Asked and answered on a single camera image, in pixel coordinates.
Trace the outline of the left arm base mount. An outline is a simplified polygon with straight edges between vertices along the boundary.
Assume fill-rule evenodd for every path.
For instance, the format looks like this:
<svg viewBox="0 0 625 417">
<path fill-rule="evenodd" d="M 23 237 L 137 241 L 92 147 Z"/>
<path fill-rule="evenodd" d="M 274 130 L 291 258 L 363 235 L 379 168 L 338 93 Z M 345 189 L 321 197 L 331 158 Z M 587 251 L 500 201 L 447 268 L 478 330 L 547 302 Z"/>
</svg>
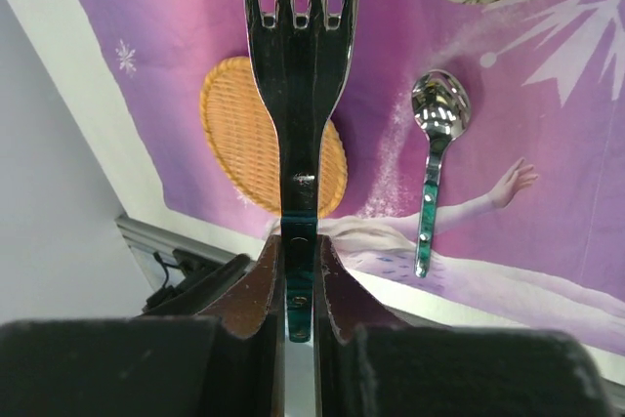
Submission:
<svg viewBox="0 0 625 417">
<path fill-rule="evenodd" d="M 198 314 L 242 278 L 252 262 L 248 255 L 239 254 L 221 264 L 180 248 L 173 250 L 173 256 L 177 264 L 166 263 L 158 252 L 152 253 L 165 279 L 147 298 L 142 316 Z"/>
</svg>

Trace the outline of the fork with teal handle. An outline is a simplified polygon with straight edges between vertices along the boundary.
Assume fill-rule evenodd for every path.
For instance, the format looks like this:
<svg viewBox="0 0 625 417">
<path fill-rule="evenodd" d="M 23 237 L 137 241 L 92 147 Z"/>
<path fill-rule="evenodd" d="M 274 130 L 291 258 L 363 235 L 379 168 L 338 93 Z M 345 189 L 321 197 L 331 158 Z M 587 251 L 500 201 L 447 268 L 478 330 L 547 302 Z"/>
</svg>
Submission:
<svg viewBox="0 0 625 417">
<path fill-rule="evenodd" d="M 280 233 L 291 341 L 312 335 L 322 136 L 349 76 L 359 0 L 275 0 L 273 14 L 260 0 L 244 0 L 250 60 L 271 117 L 279 151 Z"/>
</svg>

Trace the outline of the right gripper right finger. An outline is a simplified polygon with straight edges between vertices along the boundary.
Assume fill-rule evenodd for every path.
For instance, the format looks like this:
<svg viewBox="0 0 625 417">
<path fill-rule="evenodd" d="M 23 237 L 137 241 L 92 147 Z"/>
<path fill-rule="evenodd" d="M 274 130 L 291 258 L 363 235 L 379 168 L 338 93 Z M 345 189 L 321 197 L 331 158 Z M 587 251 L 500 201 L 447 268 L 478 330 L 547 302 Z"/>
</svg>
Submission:
<svg viewBox="0 0 625 417">
<path fill-rule="evenodd" d="M 319 416 L 612 416 L 584 348 L 555 330 L 411 325 L 317 239 Z"/>
</svg>

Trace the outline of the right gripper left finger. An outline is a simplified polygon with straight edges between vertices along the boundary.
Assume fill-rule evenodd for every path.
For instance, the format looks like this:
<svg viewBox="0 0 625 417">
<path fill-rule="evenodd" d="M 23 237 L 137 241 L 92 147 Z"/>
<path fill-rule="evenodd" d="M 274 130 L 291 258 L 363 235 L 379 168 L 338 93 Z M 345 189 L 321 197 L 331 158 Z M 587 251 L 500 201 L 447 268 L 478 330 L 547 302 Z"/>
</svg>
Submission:
<svg viewBox="0 0 625 417">
<path fill-rule="evenodd" d="M 5 416 L 280 416 L 281 241 L 190 315 L 19 320 L 1 328 Z"/>
</svg>

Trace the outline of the spoon with teal handle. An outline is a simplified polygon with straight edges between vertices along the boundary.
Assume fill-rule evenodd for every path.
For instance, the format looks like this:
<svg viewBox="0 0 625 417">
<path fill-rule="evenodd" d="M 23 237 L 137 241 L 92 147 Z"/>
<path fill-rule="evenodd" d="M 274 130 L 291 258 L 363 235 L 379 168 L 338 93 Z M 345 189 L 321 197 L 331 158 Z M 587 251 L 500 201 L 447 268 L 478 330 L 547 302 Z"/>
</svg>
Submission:
<svg viewBox="0 0 625 417">
<path fill-rule="evenodd" d="M 415 274 L 424 278 L 431 263 L 442 161 L 450 144 L 468 128 L 472 109 L 460 81 L 442 69 L 430 70 L 416 81 L 411 103 L 429 143 L 415 252 Z"/>
</svg>

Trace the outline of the woven wicker plate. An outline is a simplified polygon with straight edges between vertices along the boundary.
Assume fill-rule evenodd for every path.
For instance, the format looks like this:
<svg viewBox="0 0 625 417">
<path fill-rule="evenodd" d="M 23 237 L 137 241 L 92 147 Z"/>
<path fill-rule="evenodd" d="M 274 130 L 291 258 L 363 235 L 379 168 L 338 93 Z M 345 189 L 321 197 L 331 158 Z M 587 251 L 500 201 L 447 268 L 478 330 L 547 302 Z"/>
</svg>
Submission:
<svg viewBox="0 0 625 417">
<path fill-rule="evenodd" d="M 199 113 L 206 141 L 233 185 L 250 201 L 278 215 L 277 137 L 248 58 L 225 59 L 207 73 Z"/>
</svg>

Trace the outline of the purple Frozen placemat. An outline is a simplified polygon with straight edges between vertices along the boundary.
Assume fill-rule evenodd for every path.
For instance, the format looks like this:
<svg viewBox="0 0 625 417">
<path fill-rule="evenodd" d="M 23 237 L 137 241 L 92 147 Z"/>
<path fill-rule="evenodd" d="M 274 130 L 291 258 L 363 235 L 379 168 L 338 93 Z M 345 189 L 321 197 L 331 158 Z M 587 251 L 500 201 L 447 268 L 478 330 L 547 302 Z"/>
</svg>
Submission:
<svg viewBox="0 0 625 417">
<path fill-rule="evenodd" d="M 261 237 L 207 145 L 200 86 L 247 51 L 242 0 L 79 0 L 160 178 L 165 205 Z M 538 178 L 501 209 L 437 219 L 412 271 L 427 143 L 410 91 L 431 68 L 473 115 L 444 158 L 439 204 L 484 194 L 523 160 Z M 320 223 L 349 267 L 581 342 L 624 351 L 624 0 L 360 0 L 334 115 L 345 196 Z"/>
</svg>

